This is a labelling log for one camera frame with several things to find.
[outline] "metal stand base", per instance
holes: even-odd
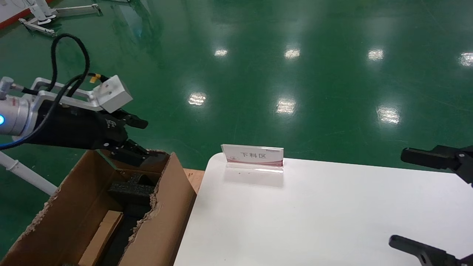
[[[102,12],[98,4],[93,4],[89,6],[81,6],[81,7],[72,7],[72,8],[52,9],[52,14],[58,17],[84,15],[84,14],[91,14],[95,12],[97,12],[97,14],[100,14]],[[39,26],[37,18],[33,18],[28,21],[26,19],[20,18],[19,21],[23,25],[25,25],[27,29],[37,30],[49,36],[56,36],[56,32],[54,30]]]

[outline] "robotic arm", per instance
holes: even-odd
[[[112,159],[137,167],[150,157],[163,160],[165,154],[162,157],[159,154],[150,156],[146,149],[128,139],[126,125],[144,129],[148,122],[122,109],[132,97],[120,78],[115,75],[111,78],[100,76],[100,79],[104,82],[92,91],[78,89],[74,92],[74,95],[85,100],[61,97],[60,105],[51,114],[48,123],[26,143],[86,150],[106,149],[111,152]],[[15,84],[13,79],[3,77],[0,80],[0,134],[11,135],[18,140],[38,127],[57,97],[52,91],[41,90],[50,84],[50,80],[37,78],[31,89],[26,89]],[[55,83],[53,90],[63,87],[63,84]],[[24,95],[8,95],[12,89],[22,91]]]

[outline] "black mechanical jaw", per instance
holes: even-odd
[[[467,184],[473,183],[473,146],[457,149],[438,145],[431,151],[406,148],[401,153],[401,160],[435,169],[450,169]]]
[[[50,101],[41,105],[35,126],[42,122],[50,106]],[[136,167],[144,162],[166,159],[166,153],[147,151],[128,139],[125,126],[144,129],[148,122],[122,109],[108,113],[62,106],[55,110],[44,129],[28,143],[85,150],[105,149],[111,152],[112,159]]]
[[[120,124],[140,129],[145,129],[148,126],[146,120],[140,119],[136,115],[132,115],[122,109],[110,115],[117,119]],[[115,145],[104,146],[104,148],[110,151],[110,158],[136,167],[139,167],[144,162],[158,162],[165,160],[167,157],[167,154],[164,152],[150,152],[130,139],[117,142]]]
[[[389,246],[416,256],[423,266],[473,265],[472,255],[457,259],[455,256],[448,254],[445,250],[434,248],[398,235],[391,236]]]
[[[438,145],[431,151],[406,148],[401,153],[401,160],[435,169],[450,169],[467,184],[473,182],[473,146],[457,149]],[[473,266],[473,254],[457,259],[445,250],[398,235],[391,236],[389,246],[416,256],[423,266]]]

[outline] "wooden board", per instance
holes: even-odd
[[[198,193],[199,188],[201,187],[202,178],[204,177],[205,171],[184,168],[184,172],[187,175],[187,178],[189,179],[192,188],[195,190],[196,193]]]
[[[79,261],[80,266],[95,266],[105,245],[123,218],[121,212],[108,211]]]

